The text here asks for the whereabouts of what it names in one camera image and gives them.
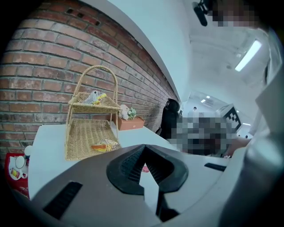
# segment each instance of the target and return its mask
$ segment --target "red table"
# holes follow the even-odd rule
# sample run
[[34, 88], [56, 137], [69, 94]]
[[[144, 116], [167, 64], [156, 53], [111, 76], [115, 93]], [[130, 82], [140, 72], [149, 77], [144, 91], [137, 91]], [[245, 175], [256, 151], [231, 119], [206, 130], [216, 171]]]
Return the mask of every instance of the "red table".
[[8, 184], [11, 188], [21, 192], [25, 196], [29, 198], [28, 195], [28, 177], [26, 179], [20, 178], [18, 180], [13, 180], [10, 177], [8, 166], [9, 166], [9, 159], [10, 157], [18, 157], [18, 156], [24, 156], [24, 154], [18, 154], [18, 153], [7, 153], [6, 154], [6, 160], [5, 160], [5, 177], [7, 179]]

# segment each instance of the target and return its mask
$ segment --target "person's arm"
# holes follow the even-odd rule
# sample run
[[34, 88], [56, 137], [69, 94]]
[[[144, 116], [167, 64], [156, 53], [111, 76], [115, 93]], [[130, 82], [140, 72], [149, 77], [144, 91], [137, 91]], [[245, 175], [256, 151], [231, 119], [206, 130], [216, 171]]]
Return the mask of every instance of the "person's arm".
[[229, 146], [228, 150], [225, 152], [224, 156], [232, 156], [238, 148], [245, 147], [251, 139], [236, 138], [232, 139], [232, 144]]

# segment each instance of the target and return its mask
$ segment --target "basket handle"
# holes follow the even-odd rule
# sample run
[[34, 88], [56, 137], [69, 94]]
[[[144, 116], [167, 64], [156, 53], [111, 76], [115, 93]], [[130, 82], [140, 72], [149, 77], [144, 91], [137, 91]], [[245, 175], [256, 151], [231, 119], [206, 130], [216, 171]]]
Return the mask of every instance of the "basket handle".
[[87, 74], [87, 72], [91, 71], [92, 69], [104, 69], [105, 71], [109, 72], [110, 74], [112, 74], [113, 78], [114, 78], [114, 85], [115, 85], [115, 88], [114, 88], [114, 94], [113, 94], [113, 97], [112, 97], [112, 100], [117, 104], [117, 92], [118, 92], [118, 83], [117, 83], [117, 78], [115, 76], [115, 74], [113, 73], [113, 71], [111, 71], [109, 68], [105, 67], [105, 66], [101, 66], [101, 65], [97, 65], [97, 66], [91, 66], [89, 68], [87, 68], [83, 73], [82, 75], [80, 76], [80, 79], [78, 81], [78, 84], [75, 88], [75, 91], [74, 91], [74, 94], [73, 94], [73, 97], [75, 97], [78, 92], [79, 92], [79, 89], [80, 89], [80, 86], [82, 84], [82, 80], [83, 80], [83, 77], [84, 75]]

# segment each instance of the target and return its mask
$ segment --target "snack package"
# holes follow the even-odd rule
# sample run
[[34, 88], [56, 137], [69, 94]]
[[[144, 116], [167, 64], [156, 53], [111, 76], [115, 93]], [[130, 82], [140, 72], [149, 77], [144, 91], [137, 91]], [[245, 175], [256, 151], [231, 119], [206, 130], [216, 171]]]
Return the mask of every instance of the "snack package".
[[106, 93], [94, 90], [82, 103], [100, 105], [102, 98], [106, 96]]

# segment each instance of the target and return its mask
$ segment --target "brick wall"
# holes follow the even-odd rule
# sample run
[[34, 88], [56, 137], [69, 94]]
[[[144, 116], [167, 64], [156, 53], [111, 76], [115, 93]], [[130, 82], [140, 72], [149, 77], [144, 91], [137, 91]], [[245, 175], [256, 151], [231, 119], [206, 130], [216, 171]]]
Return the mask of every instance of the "brick wall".
[[[134, 107], [155, 131], [167, 98], [177, 99], [143, 47], [119, 24], [79, 1], [48, 1], [15, 31], [0, 67], [0, 156], [32, 145], [42, 124], [63, 124], [76, 83], [91, 65], [118, 78], [119, 104]], [[81, 91], [108, 95], [112, 76], [92, 71]], [[97, 118], [96, 115], [77, 115]]]

